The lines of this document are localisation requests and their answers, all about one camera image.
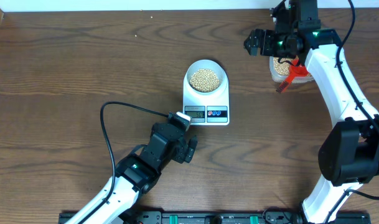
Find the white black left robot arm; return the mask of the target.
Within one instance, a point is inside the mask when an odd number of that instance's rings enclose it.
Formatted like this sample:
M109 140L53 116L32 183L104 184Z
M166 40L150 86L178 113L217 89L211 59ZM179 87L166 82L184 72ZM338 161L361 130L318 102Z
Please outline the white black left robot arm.
M67 223L111 223L155 186L170 161L189 163L197 145L196 137L185 140L189 127L189 123L154 124L149 142L137 147L140 154L123 158L103 190Z

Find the red measuring scoop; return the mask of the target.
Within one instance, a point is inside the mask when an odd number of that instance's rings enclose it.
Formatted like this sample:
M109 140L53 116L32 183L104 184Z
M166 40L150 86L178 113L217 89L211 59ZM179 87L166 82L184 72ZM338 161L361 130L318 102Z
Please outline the red measuring scoop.
M306 67L301 65L301 62L298 58L292 60L291 62L287 60L285 60L284 62L281 62L281 58L279 58L278 63L289 64L289 75L276 89L278 93L284 92L295 78L306 77L309 75L309 72L307 71Z

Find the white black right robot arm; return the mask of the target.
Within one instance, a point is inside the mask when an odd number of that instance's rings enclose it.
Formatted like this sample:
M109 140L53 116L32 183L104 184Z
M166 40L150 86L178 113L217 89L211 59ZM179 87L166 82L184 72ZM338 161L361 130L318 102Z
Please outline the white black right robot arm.
M296 59L317 83L332 122L318 153L321 177L291 223L333 223L345 201L379 175L379 112L349 68L345 39L322 27L316 1L282 1L270 15L274 29L252 30L244 48L282 63Z

